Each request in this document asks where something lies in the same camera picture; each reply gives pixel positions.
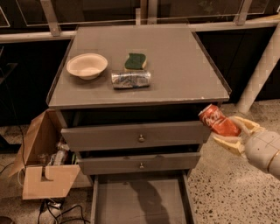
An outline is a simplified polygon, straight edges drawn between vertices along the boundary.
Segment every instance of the green sponge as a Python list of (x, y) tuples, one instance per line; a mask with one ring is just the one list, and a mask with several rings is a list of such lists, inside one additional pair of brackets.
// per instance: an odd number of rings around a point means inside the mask
[(143, 70), (146, 66), (146, 56), (143, 53), (129, 53), (129, 58), (124, 64), (126, 71)]

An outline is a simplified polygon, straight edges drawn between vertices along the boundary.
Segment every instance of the terrazzo floor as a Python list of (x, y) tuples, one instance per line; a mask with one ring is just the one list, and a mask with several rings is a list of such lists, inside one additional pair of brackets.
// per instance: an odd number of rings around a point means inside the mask
[[(224, 104), (221, 110), (226, 116), (242, 116), (280, 133), (280, 100), (254, 102), (246, 115), (238, 113), (234, 104)], [(2, 127), (0, 133), (9, 143), (21, 141), (17, 127)], [(203, 145), (201, 154), (188, 179), (198, 224), (280, 223), (279, 180), (257, 170), (244, 158), (223, 150), (212, 138)], [(0, 154), (0, 171), (12, 163), (14, 157), (15, 154)], [(18, 175), (8, 178), (9, 168), (0, 174), (0, 216), (9, 216), (17, 224), (37, 223), (41, 200), (22, 200)], [(84, 217), (89, 220), (91, 201), (91, 188), (72, 189), (64, 209), (81, 205)], [(74, 209), (64, 220), (80, 216), (81, 211)], [(48, 211), (44, 211), (40, 223), (55, 222)]]

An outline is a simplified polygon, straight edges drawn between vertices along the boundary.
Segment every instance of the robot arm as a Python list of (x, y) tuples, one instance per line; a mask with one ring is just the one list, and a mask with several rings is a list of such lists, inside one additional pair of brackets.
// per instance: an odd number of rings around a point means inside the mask
[(239, 116), (229, 119), (247, 134), (246, 143), (243, 143), (240, 137), (213, 133), (214, 141), (231, 153), (246, 158), (254, 167), (280, 180), (280, 135)]

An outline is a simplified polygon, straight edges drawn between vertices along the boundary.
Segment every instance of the red can label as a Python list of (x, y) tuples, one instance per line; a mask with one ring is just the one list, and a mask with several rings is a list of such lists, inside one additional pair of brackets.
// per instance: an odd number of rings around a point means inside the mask
[(210, 104), (199, 113), (199, 119), (211, 131), (224, 137), (237, 137), (241, 133), (241, 130), (213, 104)]

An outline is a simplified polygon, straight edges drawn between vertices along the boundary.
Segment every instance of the white bowl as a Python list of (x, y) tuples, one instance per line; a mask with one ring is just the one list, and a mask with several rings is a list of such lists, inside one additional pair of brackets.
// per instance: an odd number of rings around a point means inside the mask
[(66, 70), (83, 80), (95, 79), (107, 67), (107, 60), (96, 53), (85, 53), (70, 59)]

